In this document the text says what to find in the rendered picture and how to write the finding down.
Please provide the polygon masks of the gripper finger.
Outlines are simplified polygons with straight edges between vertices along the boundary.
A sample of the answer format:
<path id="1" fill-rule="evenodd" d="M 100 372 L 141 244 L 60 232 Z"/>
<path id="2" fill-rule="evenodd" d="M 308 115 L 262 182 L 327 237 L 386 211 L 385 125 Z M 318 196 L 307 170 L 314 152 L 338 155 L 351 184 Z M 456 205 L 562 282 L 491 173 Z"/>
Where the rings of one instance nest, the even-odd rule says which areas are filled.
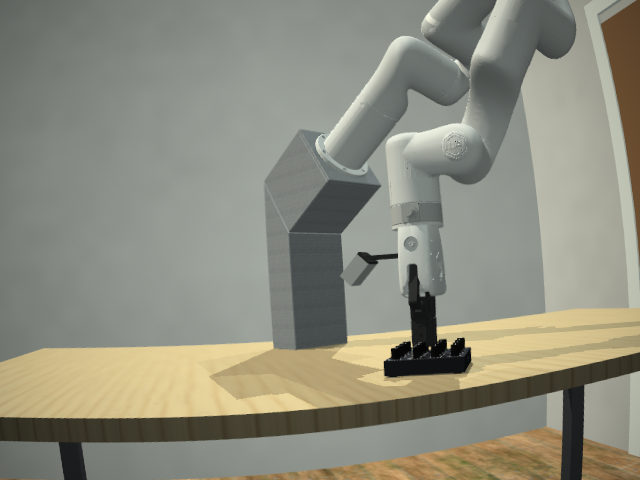
<path id="1" fill-rule="evenodd" d="M 431 318 L 436 317 L 436 302 L 435 296 L 430 296 L 430 304 L 431 304 Z M 437 323 L 436 318 L 433 318 L 434 322 L 434 344 L 437 342 Z"/>
<path id="2" fill-rule="evenodd" d="M 430 294 L 425 292 L 419 297 L 417 265 L 409 264 L 409 298 L 411 315 L 412 346 L 418 342 L 426 342 L 426 347 L 434 344 L 434 322 L 431 319 Z M 425 303 L 424 303 L 425 301 Z"/>

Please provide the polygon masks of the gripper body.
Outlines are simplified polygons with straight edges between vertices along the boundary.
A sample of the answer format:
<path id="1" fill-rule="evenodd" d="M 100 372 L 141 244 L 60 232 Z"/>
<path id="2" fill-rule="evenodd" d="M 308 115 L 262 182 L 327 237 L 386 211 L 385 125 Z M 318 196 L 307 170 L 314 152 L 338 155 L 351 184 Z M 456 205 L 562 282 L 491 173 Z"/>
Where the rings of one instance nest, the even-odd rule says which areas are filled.
<path id="1" fill-rule="evenodd" d="M 446 292 L 443 251 L 438 229 L 442 227 L 443 222 L 433 221 L 392 226 L 393 231 L 398 231 L 399 283 L 401 294 L 405 298 L 408 298 L 409 264 L 417 265 L 420 294 L 429 292 L 431 296 L 439 296 Z"/>

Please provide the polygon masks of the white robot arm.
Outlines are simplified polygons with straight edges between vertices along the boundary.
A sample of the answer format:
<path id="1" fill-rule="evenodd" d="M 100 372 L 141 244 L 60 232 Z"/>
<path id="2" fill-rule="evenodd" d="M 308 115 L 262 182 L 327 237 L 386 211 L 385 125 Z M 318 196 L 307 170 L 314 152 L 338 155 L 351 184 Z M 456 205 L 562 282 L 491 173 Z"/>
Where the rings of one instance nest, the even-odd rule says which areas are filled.
<path id="1" fill-rule="evenodd" d="M 367 160 L 406 112 L 408 89 L 442 106 L 455 104 L 470 90 L 461 124 L 398 134 L 386 143 L 392 226 L 443 222 L 439 176 L 465 185 L 485 178 L 535 47 L 559 59 L 574 44 L 576 22 L 569 1 L 552 1 L 439 0 L 421 31 L 458 60 L 414 37 L 395 39 L 333 131 L 317 138 L 318 154 L 338 173 L 362 178 Z M 483 20 L 491 11 L 486 25 Z"/>

